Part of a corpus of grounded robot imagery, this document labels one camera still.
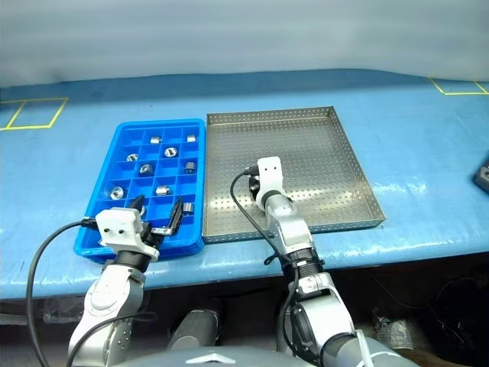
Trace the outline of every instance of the metal cylinder part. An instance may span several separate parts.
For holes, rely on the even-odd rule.
[[[162,141],[163,141],[163,139],[160,136],[152,136],[150,138],[151,144],[160,144]]]
[[[419,367],[403,358],[377,340],[365,338],[370,358],[377,367]],[[321,356],[323,365],[365,365],[358,338],[347,336],[332,340],[324,348]]]
[[[219,316],[211,310],[192,310],[172,335],[168,349],[195,349],[214,346],[218,335]]]
[[[110,192],[110,198],[112,200],[119,200],[124,197],[124,189],[120,186],[114,187]]]
[[[168,186],[166,185],[161,185],[156,188],[156,194],[157,196],[166,196],[171,194],[171,190]]]
[[[178,154],[178,150],[176,148],[167,148],[165,149],[164,154],[167,158],[173,158],[176,157],[176,155]]]
[[[192,203],[183,203],[182,211],[183,211],[183,214],[193,214],[193,204]]]
[[[194,174],[197,171],[196,162],[186,162],[185,163],[185,173]]]
[[[136,153],[128,155],[127,158],[125,158],[127,162],[132,162],[132,161],[137,161],[138,160],[138,155]]]
[[[154,168],[152,164],[146,163],[139,168],[139,174],[141,176],[150,176],[154,173]]]

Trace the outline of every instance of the stainless steel tray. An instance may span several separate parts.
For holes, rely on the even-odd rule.
[[[297,203],[311,232],[377,226],[384,213],[332,107],[207,115],[207,243],[258,238],[229,195],[233,178],[258,158],[279,156],[287,195]],[[266,229],[248,192],[236,184],[243,207]]]

